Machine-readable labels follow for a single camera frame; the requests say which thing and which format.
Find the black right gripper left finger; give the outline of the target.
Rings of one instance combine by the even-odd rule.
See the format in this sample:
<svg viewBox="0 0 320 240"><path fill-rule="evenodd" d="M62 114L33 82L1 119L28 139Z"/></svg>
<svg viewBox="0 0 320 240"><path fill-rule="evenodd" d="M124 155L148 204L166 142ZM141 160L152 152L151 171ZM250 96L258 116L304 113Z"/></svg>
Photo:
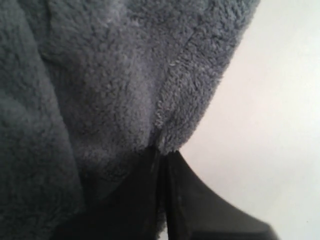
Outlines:
<svg viewBox="0 0 320 240"><path fill-rule="evenodd" d="M98 205L57 226L52 239L156 239L159 152L149 147L138 160L137 166L110 195Z"/></svg>

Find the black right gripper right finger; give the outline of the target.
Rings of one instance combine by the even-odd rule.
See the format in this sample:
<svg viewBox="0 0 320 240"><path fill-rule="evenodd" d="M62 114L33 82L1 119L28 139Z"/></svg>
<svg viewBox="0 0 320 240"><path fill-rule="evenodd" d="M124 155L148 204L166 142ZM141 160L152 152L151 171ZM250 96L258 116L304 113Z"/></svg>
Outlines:
<svg viewBox="0 0 320 240"><path fill-rule="evenodd" d="M277 240L273 228L211 190L180 152L162 159L170 240Z"/></svg>

